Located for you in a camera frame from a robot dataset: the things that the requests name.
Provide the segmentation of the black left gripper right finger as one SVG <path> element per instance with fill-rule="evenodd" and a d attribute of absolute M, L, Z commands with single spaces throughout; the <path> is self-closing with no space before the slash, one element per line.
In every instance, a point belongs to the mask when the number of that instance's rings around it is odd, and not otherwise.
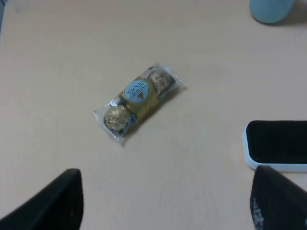
<path fill-rule="evenodd" d="M 307 192 L 270 166 L 255 170 L 250 210 L 257 230 L 307 228 Z"/>

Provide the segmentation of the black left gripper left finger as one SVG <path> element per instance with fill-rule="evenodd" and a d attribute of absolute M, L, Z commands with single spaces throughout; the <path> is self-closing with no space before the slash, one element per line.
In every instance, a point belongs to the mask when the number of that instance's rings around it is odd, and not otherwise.
<path fill-rule="evenodd" d="M 84 197 L 79 169 L 67 169 L 0 220 L 2 230 L 78 230 Z"/>

